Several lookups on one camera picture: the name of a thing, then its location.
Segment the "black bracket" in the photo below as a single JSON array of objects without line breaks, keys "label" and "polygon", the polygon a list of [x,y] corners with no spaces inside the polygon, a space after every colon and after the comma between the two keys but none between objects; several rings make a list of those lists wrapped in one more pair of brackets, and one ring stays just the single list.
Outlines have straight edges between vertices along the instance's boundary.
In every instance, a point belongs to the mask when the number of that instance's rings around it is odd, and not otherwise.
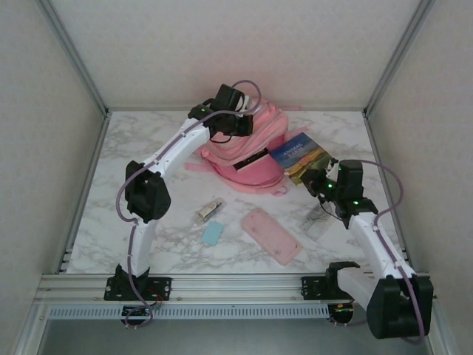
[{"label": "black bracket", "polygon": [[304,300],[352,300],[347,292],[343,292],[337,283],[337,272],[343,268],[359,268],[353,261],[330,263],[325,276],[304,276],[301,294]]},{"label": "black bracket", "polygon": [[[142,169],[144,163],[132,160],[126,166],[126,179]],[[144,171],[125,189],[127,209],[143,218],[144,223],[159,220],[166,214],[171,205],[168,189],[159,172]]]},{"label": "black bracket", "polygon": [[[154,302],[159,296],[162,297],[163,301],[169,301],[172,278],[149,277],[148,273],[149,270],[140,277],[133,276],[133,283],[140,295],[146,301]],[[130,286],[128,274],[120,265],[115,269],[115,275],[107,280],[103,299],[106,301],[138,300]]]}]

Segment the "book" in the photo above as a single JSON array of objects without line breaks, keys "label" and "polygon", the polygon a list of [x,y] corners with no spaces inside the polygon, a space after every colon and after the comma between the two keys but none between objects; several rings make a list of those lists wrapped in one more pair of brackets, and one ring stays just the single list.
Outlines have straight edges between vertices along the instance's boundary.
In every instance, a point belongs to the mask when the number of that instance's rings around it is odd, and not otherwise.
[{"label": "book", "polygon": [[296,185],[302,182],[301,176],[307,170],[325,169],[332,158],[305,133],[299,133],[272,150],[270,155]]}]

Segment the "light blue sponge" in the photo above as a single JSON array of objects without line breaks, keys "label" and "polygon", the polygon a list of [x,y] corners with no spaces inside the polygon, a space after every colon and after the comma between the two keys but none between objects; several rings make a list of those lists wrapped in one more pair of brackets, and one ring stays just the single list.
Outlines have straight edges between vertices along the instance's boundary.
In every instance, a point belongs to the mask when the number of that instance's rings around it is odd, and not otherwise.
[{"label": "light blue sponge", "polygon": [[220,234],[222,234],[223,226],[223,224],[211,220],[202,236],[203,242],[215,246],[220,238]]}]

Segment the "marble table surface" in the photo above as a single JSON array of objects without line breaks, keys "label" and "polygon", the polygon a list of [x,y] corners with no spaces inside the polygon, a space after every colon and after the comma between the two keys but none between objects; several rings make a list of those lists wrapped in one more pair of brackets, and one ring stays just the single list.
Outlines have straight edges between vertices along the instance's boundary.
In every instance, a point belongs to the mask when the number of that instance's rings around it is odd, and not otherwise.
[{"label": "marble table surface", "polygon": [[[374,160],[360,112],[287,112],[290,128],[308,126],[307,134],[333,157]],[[74,243],[67,273],[112,274],[126,253],[130,225],[115,211],[115,196],[124,181],[126,164],[142,161],[158,150],[186,117],[186,112],[114,112]],[[198,161],[192,156],[189,162]],[[180,169],[167,183],[172,204],[157,226],[151,250],[154,274],[260,274],[323,272],[330,262],[354,260],[369,270],[357,241],[341,222],[320,220],[321,235],[308,237],[299,223],[319,202],[305,187],[288,183],[288,193],[247,195],[235,192],[207,172]],[[379,210],[387,207],[378,170],[364,166],[365,196]],[[225,208],[214,218],[225,225],[218,244],[202,241],[204,226],[194,226],[195,212],[216,197]],[[122,200],[125,212],[126,202]],[[302,251],[288,265],[279,265],[241,228],[241,219],[261,207],[279,221],[301,244]],[[387,234],[398,250],[391,216],[383,217]]]}]

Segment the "purple cable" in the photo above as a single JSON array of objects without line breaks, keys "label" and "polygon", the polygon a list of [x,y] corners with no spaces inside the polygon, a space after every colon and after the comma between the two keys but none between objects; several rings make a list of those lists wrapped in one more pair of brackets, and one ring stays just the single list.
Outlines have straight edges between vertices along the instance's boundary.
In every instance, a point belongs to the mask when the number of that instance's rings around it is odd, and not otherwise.
[{"label": "purple cable", "polygon": [[223,109],[221,111],[215,111],[215,112],[212,112],[210,115],[208,116],[205,116],[202,120],[196,122],[195,124],[191,125],[189,128],[187,128],[184,132],[183,132],[183,135],[178,135],[167,147],[165,147],[163,149],[163,151],[151,162],[151,163],[148,163],[146,164],[143,168],[137,170],[134,174],[132,174],[132,176],[130,176],[128,179],[126,179],[125,183],[118,189],[118,193],[117,193],[117,198],[115,199],[115,209],[117,210],[117,214],[118,214],[118,217],[125,221],[125,222],[133,222],[134,225],[132,227],[132,230],[130,232],[130,238],[129,238],[129,244],[128,244],[128,257],[126,258],[126,266],[128,268],[128,280],[130,282],[130,286],[132,287],[132,290],[133,292],[135,293],[136,297],[139,299],[139,301],[142,302],[142,306],[140,307],[136,307],[136,308],[133,308],[125,317],[125,325],[126,327],[128,328],[129,327],[129,317],[136,311],[140,310],[140,309],[143,309],[143,308],[149,308],[149,318],[141,323],[140,325],[135,325],[135,329],[137,328],[140,328],[140,327],[143,327],[145,325],[147,325],[149,322],[151,322],[153,320],[153,311],[151,310],[151,306],[141,297],[140,295],[140,292],[138,292],[138,290],[136,289],[136,286],[135,286],[135,282],[133,281],[133,276],[132,276],[132,249],[133,249],[133,239],[135,238],[135,230],[136,230],[136,227],[137,227],[137,224],[138,224],[138,219],[135,218],[135,217],[125,217],[125,215],[122,213],[121,211],[121,207],[120,207],[120,199],[121,199],[121,196],[123,195],[123,192],[125,191],[126,187],[138,176],[138,175],[141,175],[142,173],[144,173],[146,170],[148,170],[149,168],[151,168],[153,165],[157,164],[157,162],[159,162],[159,160],[164,156],[164,154],[166,154],[170,148],[172,148],[178,141],[179,139],[181,139],[184,135],[186,135],[187,133],[189,133],[191,130],[193,130],[195,127],[199,126],[200,124],[203,124],[205,121],[207,121],[208,119],[216,116],[216,115],[221,115],[222,113],[223,114],[229,114],[229,115],[247,115],[249,113],[253,113],[254,111],[256,111],[259,107],[259,105],[261,104],[261,100],[262,100],[262,94],[261,94],[261,90],[259,89],[258,85],[256,85],[255,82],[251,81],[251,80],[240,80],[240,81],[237,81],[235,84],[233,84],[231,87],[235,87],[236,85],[239,85],[239,84],[243,84],[243,83],[248,83],[248,84],[251,84],[254,86],[254,88],[256,89],[256,91],[258,92],[258,101],[256,102],[256,105],[253,106],[252,108],[246,110],[246,111],[241,111],[241,112],[237,112],[237,111],[229,111],[229,110],[226,110],[226,109]]},{"label": "purple cable", "polygon": [[[378,168],[382,168],[383,170],[389,172],[395,178],[395,180],[398,182],[398,185],[399,185],[399,198],[398,198],[398,201],[396,203],[394,203],[392,206],[390,206],[388,209],[385,209],[382,212],[380,212],[378,215],[376,215],[374,223],[373,223],[375,225],[375,227],[377,228],[376,235],[378,235],[378,238],[381,241],[381,244],[383,244],[383,247],[386,249],[386,252],[389,254],[389,257],[391,257],[391,260],[395,263],[397,261],[396,258],[395,258],[395,255],[392,252],[392,250],[390,249],[390,247],[387,245],[386,240],[384,239],[383,235],[381,234],[381,232],[379,230],[379,227],[378,227],[378,222],[379,222],[379,219],[381,218],[381,216],[383,216],[384,214],[392,211],[393,209],[397,208],[401,204],[401,202],[404,198],[404,186],[403,186],[399,176],[394,171],[392,171],[391,168],[388,168],[387,166],[384,166],[383,164],[376,163],[375,161],[362,160],[362,159],[358,159],[358,161],[360,161],[362,163],[377,166]],[[412,284],[409,281],[409,278],[408,278],[406,272],[401,267],[398,267],[398,270],[399,270],[399,273],[402,275],[402,277],[404,279],[404,282],[407,285],[407,289],[409,290],[409,295],[411,297],[412,305],[414,307],[415,318],[417,319],[417,323],[419,325],[419,337],[417,339],[412,340],[412,339],[408,339],[408,338],[403,338],[403,340],[405,340],[409,344],[419,345],[423,342],[423,338],[425,337],[425,329],[423,327],[421,310],[419,309],[419,303],[417,301],[417,297],[415,296],[414,288],[412,287]]]}]

